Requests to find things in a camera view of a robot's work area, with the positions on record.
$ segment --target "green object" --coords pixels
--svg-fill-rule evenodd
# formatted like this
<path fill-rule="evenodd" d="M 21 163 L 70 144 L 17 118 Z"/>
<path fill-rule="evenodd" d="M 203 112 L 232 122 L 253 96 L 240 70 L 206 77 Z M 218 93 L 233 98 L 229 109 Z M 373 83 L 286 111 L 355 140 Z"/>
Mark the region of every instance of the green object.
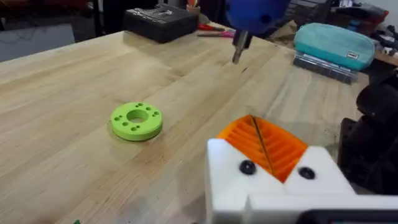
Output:
<path fill-rule="evenodd" d="M 145 141 L 155 137 L 162 130 L 162 113 L 147 103 L 132 102 L 112 112 L 113 132 L 129 141 Z"/>

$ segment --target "white 3d printed part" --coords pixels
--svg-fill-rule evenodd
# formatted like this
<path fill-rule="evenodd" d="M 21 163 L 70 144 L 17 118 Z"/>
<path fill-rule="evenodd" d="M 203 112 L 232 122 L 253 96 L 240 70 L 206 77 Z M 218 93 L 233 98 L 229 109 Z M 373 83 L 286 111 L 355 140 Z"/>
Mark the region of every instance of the white 3d printed part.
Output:
<path fill-rule="evenodd" d="M 257 164 L 253 175 L 243 174 L 248 158 L 223 139 L 208 141 L 206 159 L 207 224 L 290 224 L 312 209 L 398 209 L 398 197 L 356 195 L 323 147 L 308 147 L 285 183 Z M 303 167 L 315 178 L 302 177 Z"/>

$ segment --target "drill bit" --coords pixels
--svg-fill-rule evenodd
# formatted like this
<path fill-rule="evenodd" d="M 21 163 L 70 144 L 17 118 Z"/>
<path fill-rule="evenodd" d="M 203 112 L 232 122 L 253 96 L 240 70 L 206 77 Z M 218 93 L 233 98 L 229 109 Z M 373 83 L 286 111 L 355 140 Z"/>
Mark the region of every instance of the drill bit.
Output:
<path fill-rule="evenodd" d="M 236 65 L 239 63 L 239 59 L 242 55 L 243 50 L 249 48 L 252 36 L 249 35 L 248 31 L 239 30 L 235 33 L 233 45 L 235 46 L 235 54 L 232 58 L 232 62 Z"/>

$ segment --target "orange 3d printed part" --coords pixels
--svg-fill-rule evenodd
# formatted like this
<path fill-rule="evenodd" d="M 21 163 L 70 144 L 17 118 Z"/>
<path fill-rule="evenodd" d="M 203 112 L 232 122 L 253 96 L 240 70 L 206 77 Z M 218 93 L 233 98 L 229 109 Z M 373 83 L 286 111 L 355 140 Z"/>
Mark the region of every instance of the orange 3d printed part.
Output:
<path fill-rule="evenodd" d="M 232 122 L 217 138 L 229 142 L 282 183 L 308 147 L 282 128 L 252 115 Z"/>

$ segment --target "teal pouch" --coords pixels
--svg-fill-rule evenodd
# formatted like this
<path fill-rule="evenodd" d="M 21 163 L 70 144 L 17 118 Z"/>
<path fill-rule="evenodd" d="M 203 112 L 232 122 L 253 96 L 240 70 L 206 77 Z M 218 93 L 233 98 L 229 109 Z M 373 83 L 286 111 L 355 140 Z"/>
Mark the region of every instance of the teal pouch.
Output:
<path fill-rule="evenodd" d="M 302 26 L 294 44 L 298 52 L 357 71 L 370 66 L 375 53 L 369 37 L 327 24 Z"/>

